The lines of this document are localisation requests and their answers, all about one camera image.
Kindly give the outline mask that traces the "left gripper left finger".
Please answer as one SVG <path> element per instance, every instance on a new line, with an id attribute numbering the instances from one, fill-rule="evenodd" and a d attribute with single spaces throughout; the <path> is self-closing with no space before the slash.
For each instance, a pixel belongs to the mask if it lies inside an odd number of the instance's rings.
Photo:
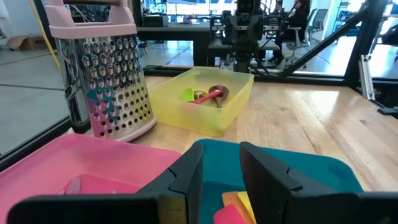
<path id="1" fill-rule="evenodd" d="M 137 191 L 154 200 L 158 223 L 198 223 L 203 191 L 203 147 L 192 145 L 158 177 Z"/>

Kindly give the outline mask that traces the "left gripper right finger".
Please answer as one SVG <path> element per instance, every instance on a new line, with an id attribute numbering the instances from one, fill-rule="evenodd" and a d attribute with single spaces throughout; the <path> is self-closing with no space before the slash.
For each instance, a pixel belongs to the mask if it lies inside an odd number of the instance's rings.
<path id="1" fill-rule="evenodd" d="M 240 143 L 243 180 L 257 223 L 355 223 L 353 194 L 342 194 L 249 142 Z"/>

